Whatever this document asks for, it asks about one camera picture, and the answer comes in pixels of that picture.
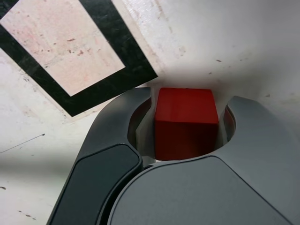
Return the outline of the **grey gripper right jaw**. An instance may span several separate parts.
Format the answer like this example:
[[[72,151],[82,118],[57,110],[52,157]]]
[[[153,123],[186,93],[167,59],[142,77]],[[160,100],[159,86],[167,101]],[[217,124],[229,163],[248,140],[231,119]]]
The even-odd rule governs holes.
[[[233,97],[227,143],[203,157],[161,162],[121,191],[110,225],[297,225],[300,144],[262,104]]]

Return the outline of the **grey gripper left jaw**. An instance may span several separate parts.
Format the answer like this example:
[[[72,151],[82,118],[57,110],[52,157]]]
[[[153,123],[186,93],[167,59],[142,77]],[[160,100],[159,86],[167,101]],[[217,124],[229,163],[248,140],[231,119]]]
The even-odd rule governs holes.
[[[136,129],[151,107],[151,89],[128,90],[92,123],[48,219],[50,225],[106,225],[121,190],[140,172]]]

